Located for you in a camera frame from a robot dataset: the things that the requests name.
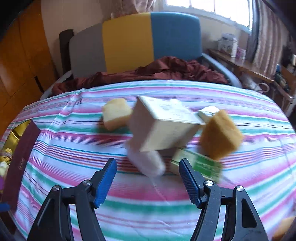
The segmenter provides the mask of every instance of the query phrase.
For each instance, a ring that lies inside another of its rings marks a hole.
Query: maroon blanket
[[[208,69],[196,60],[187,62],[176,57],[162,57],[134,71],[117,74],[97,72],[88,78],[75,78],[63,83],[57,83],[53,86],[52,93],[54,96],[82,88],[89,89],[95,86],[136,80],[194,80],[228,84],[223,74]]]

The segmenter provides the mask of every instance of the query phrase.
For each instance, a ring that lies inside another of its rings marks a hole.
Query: yellow headboard panel
[[[150,13],[133,14],[103,23],[108,73],[120,73],[154,61]]]

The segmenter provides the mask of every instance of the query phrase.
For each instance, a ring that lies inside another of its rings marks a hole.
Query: pink curtain
[[[113,0],[115,11],[112,18],[118,18],[125,15],[152,12],[155,0]]]
[[[283,22],[261,0],[259,18],[258,46],[253,64],[263,70],[266,76],[273,76],[289,32]]]

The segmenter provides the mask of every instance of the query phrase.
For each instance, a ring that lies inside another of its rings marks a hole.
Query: beige wall
[[[62,75],[62,63],[59,50],[59,33],[66,29],[73,29],[74,33],[86,29],[94,24],[110,19],[112,1],[116,0],[41,0],[41,12],[45,35],[52,59],[59,75]],[[161,1],[156,11],[161,11]],[[248,35],[217,20],[198,16],[202,30],[202,48],[215,48],[216,41],[222,33],[234,34],[239,40],[239,46],[246,48]]]

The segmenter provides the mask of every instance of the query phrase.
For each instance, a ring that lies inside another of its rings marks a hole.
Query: window
[[[249,11],[249,7],[252,10],[252,6],[249,6],[249,0],[164,0],[164,2],[164,10],[179,10],[228,23],[235,22],[244,30],[252,27],[252,11]]]

